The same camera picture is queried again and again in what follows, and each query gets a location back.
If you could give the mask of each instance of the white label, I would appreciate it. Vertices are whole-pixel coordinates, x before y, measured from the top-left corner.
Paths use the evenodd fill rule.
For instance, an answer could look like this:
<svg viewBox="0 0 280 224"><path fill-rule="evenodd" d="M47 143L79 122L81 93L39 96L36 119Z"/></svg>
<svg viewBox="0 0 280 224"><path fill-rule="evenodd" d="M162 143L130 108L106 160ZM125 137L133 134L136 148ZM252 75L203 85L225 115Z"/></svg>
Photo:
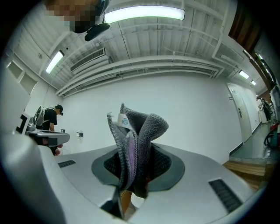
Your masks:
<svg viewBox="0 0 280 224"><path fill-rule="evenodd" d="M130 122L129 122L127 116L124 115L124 114L119 114L118 115L117 125L119 127L124 127L124 128L128 128L128 129L132 130L132 127L130 126Z"/></svg>

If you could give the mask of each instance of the door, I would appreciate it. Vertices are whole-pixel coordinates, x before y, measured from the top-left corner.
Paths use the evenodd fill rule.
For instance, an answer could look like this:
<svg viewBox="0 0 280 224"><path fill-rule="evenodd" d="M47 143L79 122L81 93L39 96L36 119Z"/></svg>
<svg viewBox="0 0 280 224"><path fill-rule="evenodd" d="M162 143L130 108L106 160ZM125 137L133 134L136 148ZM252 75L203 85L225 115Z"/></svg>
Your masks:
<svg viewBox="0 0 280 224"><path fill-rule="evenodd" d="M242 142L245 142L252 135L249 114L246 105L243 101L243 98L240 92L238 91L237 86L232 84L227 84L227 86L233 97L234 104L236 106L236 111L238 113L241 127Z"/></svg>

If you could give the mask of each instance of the black t-shirt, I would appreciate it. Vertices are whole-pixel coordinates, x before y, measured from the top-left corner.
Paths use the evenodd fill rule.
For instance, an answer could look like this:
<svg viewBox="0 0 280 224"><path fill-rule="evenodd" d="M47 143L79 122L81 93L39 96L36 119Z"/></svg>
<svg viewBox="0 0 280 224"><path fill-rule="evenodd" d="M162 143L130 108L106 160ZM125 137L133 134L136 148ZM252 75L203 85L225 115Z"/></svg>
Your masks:
<svg viewBox="0 0 280 224"><path fill-rule="evenodd" d="M54 125L57 125L56 111L52 108L47 108L45 110L44 121L46 121L46 122L43 123L43 127L42 127L43 130L49 131L50 123L54 123Z"/></svg>

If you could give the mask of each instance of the folded towel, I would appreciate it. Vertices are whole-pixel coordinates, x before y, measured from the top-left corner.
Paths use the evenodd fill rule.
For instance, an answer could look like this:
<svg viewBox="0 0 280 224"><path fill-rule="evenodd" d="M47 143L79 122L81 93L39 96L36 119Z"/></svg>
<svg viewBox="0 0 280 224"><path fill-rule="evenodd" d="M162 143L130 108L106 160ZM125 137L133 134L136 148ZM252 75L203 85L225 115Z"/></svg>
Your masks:
<svg viewBox="0 0 280 224"><path fill-rule="evenodd" d="M120 115L126 116L128 124L112 122L111 115L107 115L119 152L121 164L119 187L121 191L132 189L136 196L146 198L151 141L166 132L168 124L156 114L136 112L124 104L121 106Z"/></svg>

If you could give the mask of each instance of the wooden floor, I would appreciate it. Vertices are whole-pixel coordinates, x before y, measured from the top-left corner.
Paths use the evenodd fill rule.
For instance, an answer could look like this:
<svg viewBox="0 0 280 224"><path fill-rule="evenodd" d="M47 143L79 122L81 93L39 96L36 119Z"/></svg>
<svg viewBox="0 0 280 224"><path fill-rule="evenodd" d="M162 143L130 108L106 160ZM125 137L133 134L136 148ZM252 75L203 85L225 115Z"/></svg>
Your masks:
<svg viewBox="0 0 280 224"><path fill-rule="evenodd" d="M269 181L274 169L273 164L258 165L228 161L224 167L243 178L254 190L258 190L263 182Z"/></svg>

